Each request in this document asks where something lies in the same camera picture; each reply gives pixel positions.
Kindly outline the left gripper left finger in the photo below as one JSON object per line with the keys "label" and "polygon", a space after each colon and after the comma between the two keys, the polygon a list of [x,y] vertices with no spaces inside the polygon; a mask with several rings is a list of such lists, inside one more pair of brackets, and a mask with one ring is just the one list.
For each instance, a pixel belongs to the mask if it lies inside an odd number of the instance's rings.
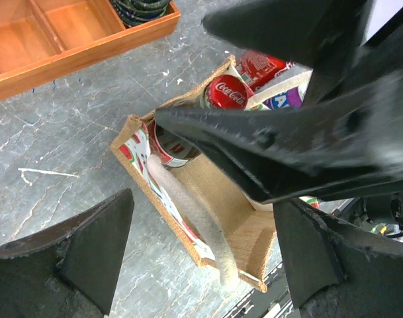
{"label": "left gripper left finger", "polygon": [[132,191],[124,189],[0,246],[0,317],[109,315],[133,210]]}

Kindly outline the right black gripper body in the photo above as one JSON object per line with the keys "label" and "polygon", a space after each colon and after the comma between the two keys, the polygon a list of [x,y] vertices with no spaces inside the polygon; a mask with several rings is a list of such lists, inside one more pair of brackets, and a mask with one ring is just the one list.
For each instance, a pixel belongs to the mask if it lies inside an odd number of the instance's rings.
{"label": "right black gripper body", "polygon": [[304,103],[334,99],[397,69],[403,70],[403,1],[367,3],[313,67]]}

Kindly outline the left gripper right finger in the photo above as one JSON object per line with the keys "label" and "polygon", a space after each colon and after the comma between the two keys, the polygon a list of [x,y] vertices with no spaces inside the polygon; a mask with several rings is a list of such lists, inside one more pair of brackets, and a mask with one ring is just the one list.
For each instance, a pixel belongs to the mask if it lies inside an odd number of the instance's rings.
{"label": "left gripper right finger", "polygon": [[273,208],[292,303],[301,317],[403,317],[403,242],[300,199]]}

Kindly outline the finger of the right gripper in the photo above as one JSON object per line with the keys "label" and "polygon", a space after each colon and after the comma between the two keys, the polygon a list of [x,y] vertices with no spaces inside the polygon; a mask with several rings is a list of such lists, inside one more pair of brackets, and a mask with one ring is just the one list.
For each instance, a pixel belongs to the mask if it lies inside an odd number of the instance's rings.
{"label": "finger of the right gripper", "polygon": [[403,73],[301,109],[184,120],[194,145],[252,199],[403,191]]}
{"label": "finger of the right gripper", "polygon": [[241,1],[207,13],[202,25],[234,46],[309,68],[344,65],[361,41],[371,6],[352,0]]}

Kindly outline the glass cola bottle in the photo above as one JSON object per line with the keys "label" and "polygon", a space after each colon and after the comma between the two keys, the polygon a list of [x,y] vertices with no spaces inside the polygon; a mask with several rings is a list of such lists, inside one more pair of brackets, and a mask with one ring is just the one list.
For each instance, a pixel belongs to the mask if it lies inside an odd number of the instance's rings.
{"label": "glass cola bottle", "polygon": [[194,97],[185,97],[173,102],[165,109],[154,113],[148,126],[151,153],[161,160],[166,168],[179,168],[194,160],[201,151],[194,145],[195,132],[184,120],[201,118],[210,113],[243,111],[253,95],[250,88],[237,76],[224,74],[216,76]]}

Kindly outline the burlap canvas watermelon bag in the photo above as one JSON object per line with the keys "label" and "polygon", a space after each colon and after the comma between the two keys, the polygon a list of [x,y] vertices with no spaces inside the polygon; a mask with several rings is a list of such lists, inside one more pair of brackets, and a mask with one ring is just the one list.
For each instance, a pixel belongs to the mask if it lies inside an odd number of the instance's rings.
{"label": "burlap canvas watermelon bag", "polygon": [[[188,214],[175,206],[146,169],[146,157],[151,152],[149,126],[153,118],[153,113],[142,117],[128,116],[113,140],[111,150],[182,242],[195,264],[215,268],[214,254]],[[238,186],[203,155],[173,169],[172,173],[218,221],[232,250],[240,279],[266,292],[266,267],[276,238],[273,208],[254,207]]]}

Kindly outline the red cola can middle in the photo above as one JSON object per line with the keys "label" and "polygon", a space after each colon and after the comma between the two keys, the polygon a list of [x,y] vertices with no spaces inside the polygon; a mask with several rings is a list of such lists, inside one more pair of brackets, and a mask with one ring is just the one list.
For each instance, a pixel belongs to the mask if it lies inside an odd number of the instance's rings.
{"label": "red cola can middle", "polygon": [[292,61],[287,62],[264,53],[247,50],[236,61],[236,70],[251,90],[257,91],[294,65]]}

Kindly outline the purple Fanta can near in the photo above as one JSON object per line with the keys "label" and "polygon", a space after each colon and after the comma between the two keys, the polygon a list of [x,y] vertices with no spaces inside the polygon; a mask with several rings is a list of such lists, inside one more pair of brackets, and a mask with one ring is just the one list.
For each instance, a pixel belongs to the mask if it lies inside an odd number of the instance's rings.
{"label": "purple Fanta can near", "polygon": [[305,91],[306,89],[300,85],[267,99],[263,104],[269,109],[280,109],[285,107],[299,109],[302,106]]}

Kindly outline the wooden compartment tray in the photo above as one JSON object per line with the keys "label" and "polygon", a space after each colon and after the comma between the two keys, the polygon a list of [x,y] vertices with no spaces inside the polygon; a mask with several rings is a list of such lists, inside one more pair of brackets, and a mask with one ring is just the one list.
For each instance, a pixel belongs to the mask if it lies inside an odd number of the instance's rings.
{"label": "wooden compartment tray", "polygon": [[126,27],[110,1],[0,1],[0,101],[171,34],[181,16]]}

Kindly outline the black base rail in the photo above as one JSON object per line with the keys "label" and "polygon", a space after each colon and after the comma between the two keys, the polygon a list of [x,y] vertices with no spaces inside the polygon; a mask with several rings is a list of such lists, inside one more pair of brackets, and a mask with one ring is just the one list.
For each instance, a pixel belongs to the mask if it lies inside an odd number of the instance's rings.
{"label": "black base rail", "polygon": [[282,262],[268,273],[265,283],[265,293],[251,290],[223,318],[301,318],[292,304]]}

